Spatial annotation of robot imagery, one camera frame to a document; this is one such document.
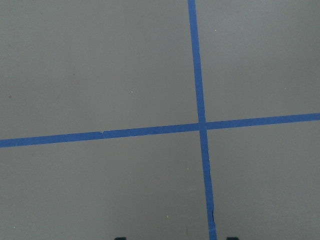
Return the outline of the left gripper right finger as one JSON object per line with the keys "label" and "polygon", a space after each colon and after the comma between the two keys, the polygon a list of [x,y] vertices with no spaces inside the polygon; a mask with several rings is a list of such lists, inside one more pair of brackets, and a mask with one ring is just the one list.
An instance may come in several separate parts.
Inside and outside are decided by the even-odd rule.
{"label": "left gripper right finger", "polygon": [[240,240],[237,236],[228,236],[226,240]]}

